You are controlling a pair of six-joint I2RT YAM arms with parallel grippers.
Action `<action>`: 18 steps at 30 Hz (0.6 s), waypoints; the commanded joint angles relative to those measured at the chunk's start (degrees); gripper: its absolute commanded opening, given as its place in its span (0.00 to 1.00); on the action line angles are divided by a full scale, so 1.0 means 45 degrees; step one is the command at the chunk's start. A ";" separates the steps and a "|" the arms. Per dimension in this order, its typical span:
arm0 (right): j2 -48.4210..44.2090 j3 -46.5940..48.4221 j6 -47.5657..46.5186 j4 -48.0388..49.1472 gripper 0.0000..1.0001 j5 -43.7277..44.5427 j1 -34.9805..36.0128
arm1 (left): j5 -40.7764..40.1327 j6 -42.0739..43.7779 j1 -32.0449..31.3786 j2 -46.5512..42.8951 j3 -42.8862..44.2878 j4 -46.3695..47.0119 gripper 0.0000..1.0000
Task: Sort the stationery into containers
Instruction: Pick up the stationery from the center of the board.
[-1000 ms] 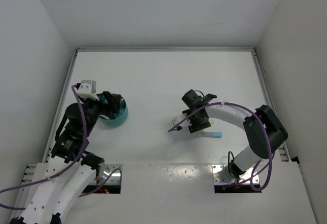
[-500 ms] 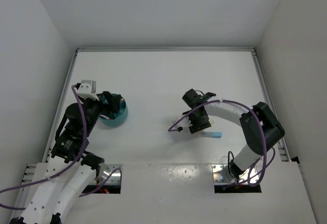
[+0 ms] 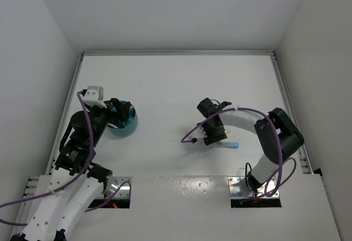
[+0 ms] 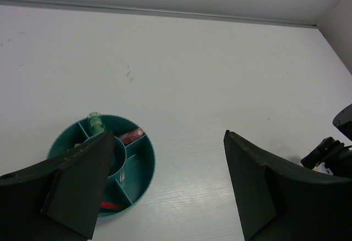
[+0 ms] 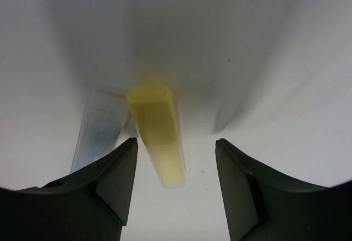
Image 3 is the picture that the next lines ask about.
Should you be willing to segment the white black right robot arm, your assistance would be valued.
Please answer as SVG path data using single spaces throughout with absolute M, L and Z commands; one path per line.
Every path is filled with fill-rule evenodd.
M 231 103 L 224 101 L 218 105 L 205 98 L 198 111 L 206 118 L 200 127 L 205 145 L 218 143 L 227 138 L 225 126 L 233 126 L 256 134 L 263 155 L 245 179 L 248 190 L 257 192 L 275 171 L 282 170 L 288 160 L 304 144 L 304 137 L 281 108 L 261 115 L 254 109 L 229 108 Z

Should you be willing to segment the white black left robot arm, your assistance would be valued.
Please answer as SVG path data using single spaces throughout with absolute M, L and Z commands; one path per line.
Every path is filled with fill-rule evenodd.
M 70 118 L 47 191 L 39 195 L 33 217 L 11 240 L 68 240 L 94 199 L 112 182 L 113 172 L 93 163 L 94 148 L 107 125 L 129 119 L 132 105 L 117 98 L 79 101 L 82 110 Z

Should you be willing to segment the red pen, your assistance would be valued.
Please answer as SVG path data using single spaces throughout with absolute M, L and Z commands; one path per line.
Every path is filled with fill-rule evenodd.
M 108 127 L 112 128 L 112 129 L 119 129 L 116 125 L 111 124 L 111 123 L 108 124 Z

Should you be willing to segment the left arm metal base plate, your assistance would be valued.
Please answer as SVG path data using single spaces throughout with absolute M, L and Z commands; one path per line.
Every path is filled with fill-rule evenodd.
M 114 199 L 128 199 L 130 196 L 130 186 L 132 184 L 132 177 L 109 177 L 107 187 L 104 194 L 110 197 L 116 192 Z

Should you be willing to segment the blue highlighter marker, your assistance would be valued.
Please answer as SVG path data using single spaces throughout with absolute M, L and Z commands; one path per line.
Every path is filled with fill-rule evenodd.
M 229 149 L 238 149 L 239 143 L 238 142 L 218 142 L 218 147 L 229 148 Z

